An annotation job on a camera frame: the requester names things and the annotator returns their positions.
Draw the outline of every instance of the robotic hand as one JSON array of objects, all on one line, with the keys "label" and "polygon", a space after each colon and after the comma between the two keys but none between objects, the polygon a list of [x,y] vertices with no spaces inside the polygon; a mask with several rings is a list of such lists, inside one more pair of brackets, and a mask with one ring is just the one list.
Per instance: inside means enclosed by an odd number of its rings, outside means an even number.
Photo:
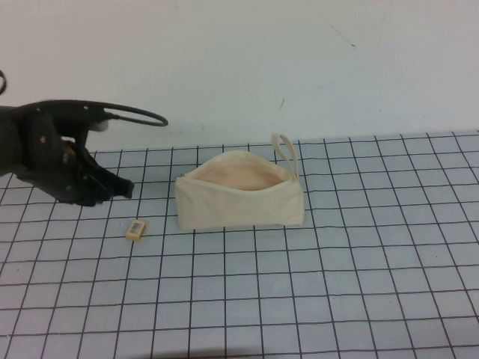
[{"label": "robotic hand", "polygon": [[[6,87],[0,70],[0,95]],[[159,122],[106,110],[139,114]],[[16,174],[19,180],[62,203],[95,206],[114,196],[131,198],[133,183],[99,166],[85,148],[88,132],[104,129],[108,120],[168,125],[158,114],[104,102],[48,100],[19,107],[0,106],[0,177]]]}]

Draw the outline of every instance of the eraser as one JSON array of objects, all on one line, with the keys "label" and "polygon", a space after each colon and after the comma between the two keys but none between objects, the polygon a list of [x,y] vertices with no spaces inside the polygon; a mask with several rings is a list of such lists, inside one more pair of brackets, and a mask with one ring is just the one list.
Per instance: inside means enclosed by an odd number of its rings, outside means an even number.
[{"label": "eraser", "polygon": [[126,232],[126,239],[130,241],[139,241],[147,227],[147,222],[141,219],[134,219]]}]

